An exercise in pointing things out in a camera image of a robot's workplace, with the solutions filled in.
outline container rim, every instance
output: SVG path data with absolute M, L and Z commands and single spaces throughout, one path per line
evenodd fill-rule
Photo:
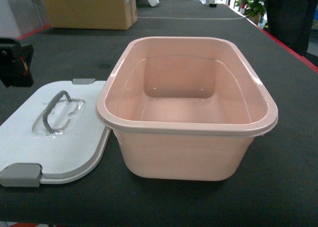
M 126 56 L 132 47 L 139 41 L 146 39 L 202 39 L 218 40 L 229 44 L 241 59 L 249 75 L 254 80 L 258 90 L 262 94 L 266 104 L 267 112 L 265 116 L 252 123 L 247 124 L 211 124 L 211 123 L 177 123 L 177 122 L 155 122 L 155 121 L 133 121 L 119 118 L 107 110 L 105 97 L 123 64 Z M 224 39 L 212 37 L 144 37 L 129 43 L 122 56 L 119 58 L 105 86 L 103 87 L 96 103 L 96 115 L 102 123 L 111 129 L 124 132 L 153 133 L 153 134 L 176 134 L 176 135 L 209 135 L 209 136 L 231 136 L 231 137 L 256 137 L 271 131 L 278 122 L 278 109 L 275 101 L 265 88 L 264 84 L 257 76 L 247 59 L 238 47 Z

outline cardboard box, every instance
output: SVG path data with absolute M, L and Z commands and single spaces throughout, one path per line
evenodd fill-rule
M 137 21 L 136 0 L 44 0 L 54 28 L 127 30 Z

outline black object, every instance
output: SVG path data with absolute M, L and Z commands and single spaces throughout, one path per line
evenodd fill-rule
M 307 53 L 317 0 L 266 0 L 269 33 L 301 56 Z
M 6 86 L 30 87 L 33 78 L 30 65 L 33 46 L 23 45 L 12 38 L 0 38 L 0 79 Z

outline potted plant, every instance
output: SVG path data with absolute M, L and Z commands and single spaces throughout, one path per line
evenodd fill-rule
M 257 25 L 259 18 L 266 12 L 265 2 L 266 0 L 239 0 L 237 5 L 240 7 L 241 4 L 244 4 L 245 15 Z

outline black trash can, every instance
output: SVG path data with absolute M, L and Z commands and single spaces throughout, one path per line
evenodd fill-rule
M 266 0 L 269 33 L 304 56 L 316 6 L 317 0 Z

